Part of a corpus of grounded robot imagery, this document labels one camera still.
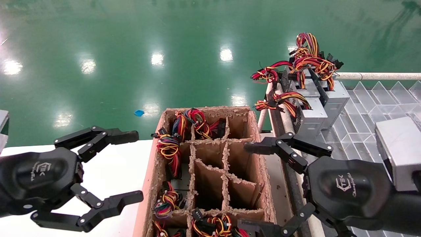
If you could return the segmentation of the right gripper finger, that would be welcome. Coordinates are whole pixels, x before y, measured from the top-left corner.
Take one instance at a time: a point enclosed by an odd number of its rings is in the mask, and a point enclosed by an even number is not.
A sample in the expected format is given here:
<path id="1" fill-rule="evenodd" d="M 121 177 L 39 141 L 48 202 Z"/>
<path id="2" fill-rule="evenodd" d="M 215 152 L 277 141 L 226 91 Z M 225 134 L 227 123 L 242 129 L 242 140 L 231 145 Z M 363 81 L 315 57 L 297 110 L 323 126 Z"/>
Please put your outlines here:
<path id="1" fill-rule="evenodd" d="M 305 174 L 309 163 L 298 154 L 298 151 L 317 158 L 331 158 L 333 148 L 328 144 L 289 132 L 278 137 L 264 137 L 260 142 L 247 142 L 244 144 L 244 150 L 251 154 L 276 154 L 296 173 Z"/>
<path id="2" fill-rule="evenodd" d="M 283 226 L 271 222 L 238 219 L 237 227 L 255 233 L 257 237 L 291 237 L 315 211 L 316 207 L 312 203 L 307 203 Z"/>

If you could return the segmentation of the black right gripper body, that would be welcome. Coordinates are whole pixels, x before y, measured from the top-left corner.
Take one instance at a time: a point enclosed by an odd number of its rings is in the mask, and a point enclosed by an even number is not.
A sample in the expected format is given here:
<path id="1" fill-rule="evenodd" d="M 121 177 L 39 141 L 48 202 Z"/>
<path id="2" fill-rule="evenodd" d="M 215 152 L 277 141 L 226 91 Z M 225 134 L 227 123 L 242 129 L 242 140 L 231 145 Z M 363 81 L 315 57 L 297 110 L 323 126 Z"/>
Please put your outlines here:
<path id="1" fill-rule="evenodd" d="M 395 190 L 383 164 L 327 156 L 308 165 L 303 187 L 324 224 L 366 230 L 382 228 L 380 213 Z"/>

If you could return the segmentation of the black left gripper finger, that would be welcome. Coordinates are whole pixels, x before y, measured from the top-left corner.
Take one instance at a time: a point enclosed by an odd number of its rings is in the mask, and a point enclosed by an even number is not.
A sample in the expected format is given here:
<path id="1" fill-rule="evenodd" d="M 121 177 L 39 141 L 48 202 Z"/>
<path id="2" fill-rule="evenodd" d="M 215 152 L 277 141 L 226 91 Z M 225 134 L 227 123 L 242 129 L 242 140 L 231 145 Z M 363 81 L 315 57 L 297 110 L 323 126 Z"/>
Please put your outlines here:
<path id="1" fill-rule="evenodd" d="M 82 146 L 78 150 L 78 158 L 81 162 L 87 163 L 108 145 L 128 144 L 138 140 L 139 133 L 137 131 L 123 132 L 119 128 L 104 129 L 93 126 L 57 138 L 54 141 L 54 146 L 56 148 L 64 147 L 68 150 Z"/>
<path id="2" fill-rule="evenodd" d="M 38 210 L 32 214 L 32 221 L 43 228 L 88 233 L 102 220 L 120 215 L 125 206 L 143 201 L 142 191 L 123 193 L 100 200 L 78 183 L 72 185 L 70 190 L 80 201 L 90 207 L 86 214 L 76 216 L 52 213 L 50 210 Z"/>

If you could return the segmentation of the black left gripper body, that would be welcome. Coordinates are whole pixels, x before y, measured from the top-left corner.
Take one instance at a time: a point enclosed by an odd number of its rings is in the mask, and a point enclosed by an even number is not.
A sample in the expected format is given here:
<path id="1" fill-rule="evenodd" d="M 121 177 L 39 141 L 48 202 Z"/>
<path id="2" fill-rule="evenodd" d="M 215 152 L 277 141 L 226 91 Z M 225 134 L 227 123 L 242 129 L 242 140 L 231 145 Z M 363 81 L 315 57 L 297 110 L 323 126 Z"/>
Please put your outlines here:
<path id="1" fill-rule="evenodd" d="M 71 186 L 81 183 L 78 155 L 64 147 L 48 152 L 26 152 L 1 157 L 1 217 L 35 210 L 55 210 L 75 195 Z"/>

